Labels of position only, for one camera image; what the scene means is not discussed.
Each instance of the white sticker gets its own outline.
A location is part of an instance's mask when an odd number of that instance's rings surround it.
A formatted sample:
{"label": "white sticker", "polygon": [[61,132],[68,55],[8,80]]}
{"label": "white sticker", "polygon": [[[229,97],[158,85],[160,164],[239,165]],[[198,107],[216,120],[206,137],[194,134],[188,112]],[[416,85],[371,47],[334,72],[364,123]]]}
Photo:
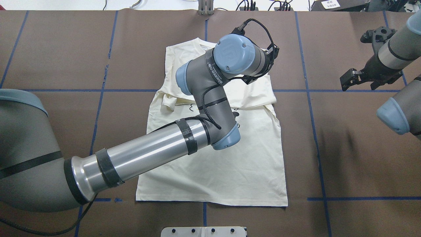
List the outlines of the white sticker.
{"label": "white sticker", "polygon": [[325,9],[332,9],[332,8],[338,8],[341,5],[339,5],[337,0],[327,0],[327,1],[323,1],[322,5]]}

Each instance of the white bracket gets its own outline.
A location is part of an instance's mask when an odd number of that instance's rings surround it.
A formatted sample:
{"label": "white bracket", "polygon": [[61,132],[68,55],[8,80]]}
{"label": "white bracket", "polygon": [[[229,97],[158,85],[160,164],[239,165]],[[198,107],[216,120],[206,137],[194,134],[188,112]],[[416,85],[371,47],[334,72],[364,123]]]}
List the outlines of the white bracket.
{"label": "white bracket", "polygon": [[199,15],[213,15],[213,0],[199,0]]}
{"label": "white bracket", "polygon": [[247,228],[240,226],[166,227],[161,237],[247,237]]}

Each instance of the white cloth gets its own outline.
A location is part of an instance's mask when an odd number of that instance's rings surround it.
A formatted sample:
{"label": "white cloth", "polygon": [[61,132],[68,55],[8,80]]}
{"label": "white cloth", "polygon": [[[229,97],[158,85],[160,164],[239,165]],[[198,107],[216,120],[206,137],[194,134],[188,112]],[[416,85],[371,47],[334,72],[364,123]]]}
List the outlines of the white cloth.
{"label": "white cloth", "polygon": [[[149,108],[147,133],[179,118],[197,115],[193,96],[181,92],[176,70],[214,43],[196,38],[167,47],[165,80]],[[241,140],[216,151],[211,146],[139,176],[138,201],[201,201],[233,206],[287,206],[281,128],[272,103],[270,77],[250,85],[233,80],[224,86],[239,116]]]}

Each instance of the blue joint cap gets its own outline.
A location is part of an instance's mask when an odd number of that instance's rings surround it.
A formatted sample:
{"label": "blue joint cap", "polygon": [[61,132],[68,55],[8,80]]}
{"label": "blue joint cap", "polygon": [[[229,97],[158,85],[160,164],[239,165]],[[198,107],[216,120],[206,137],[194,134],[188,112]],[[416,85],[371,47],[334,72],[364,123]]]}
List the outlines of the blue joint cap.
{"label": "blue joint cap", "polygon": [[408,120],[399,104],[392,97],[389,98],[376,112],[377,117],[397,134],[409,132]]}
{"label": "blue joint cap", "polygon": [[421,35],[421,11],[417,11],[406,21],[406,27],[415,34]]}
{"label": "blue joint cap", "polygon": [[189,88],[187,87],[187,80],[186,80],[187,66],[189,65],[189,63],[190,61],[185,63],[176,71],[177,86],[180,87],[181,92],[183,92],[186,95],[192,95],[189,91]]}
{"label": "blue joint cap", "polygon": [[31,92],[14,89],[0,89],[0,100],[9,100],[31,105],[39,108],[48,116],[47,110],[44,109],[41,100]]}
{"label": "blue joint cap", "polygon": [[216,44],[213,57],[216,65],[231,74],[241,74],[254,61],[256,52],[254,44],[244,36],[229,34]]}
{"label": "blue joint cap", "polygon": [[227,133],[222,139],[212,144],[214,150],[222,150],[227,147],[235,145],[241,139],[240,131],[238,130],[238,123],[235,123],[230,132]]}

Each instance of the gray robot arm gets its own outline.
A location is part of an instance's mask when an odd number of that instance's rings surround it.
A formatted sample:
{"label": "gray robot arm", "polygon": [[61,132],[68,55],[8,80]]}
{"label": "gray robot arm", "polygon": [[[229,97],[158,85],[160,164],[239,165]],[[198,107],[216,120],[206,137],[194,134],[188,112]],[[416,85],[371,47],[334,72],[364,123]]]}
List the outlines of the gray robot arm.
{"label": "gray robot arm", "polygon": [[268,51],[243,36],[247,23],[236,28],[240,34],[224,36],[213,50],[177,70],[177,84],[194,96],[198,116],[86,158],[62,158],[47,112],[34,94],[0,89],[0,200],[30,211],[72,209],[207,145],[220,150],[236,144],[240,132],[222,86],[238,74],[246,83],[266,74],[278,52],[269,32]]}
{"label": "gray robot arm", "polygon": [[[380,27],[367,31],[361,42],[372,43],[374,55],[364,69],[354,68],[341,76],[342,90],[371,81],[375,90],[392,84],[402,76],[401,70],[421,56],[421,11],[412,15],[406,25],[396,32]],[[377,110],[377,116],[398,134],[411,132],[421,140],[421,79],[420,76],[389,98]]]}

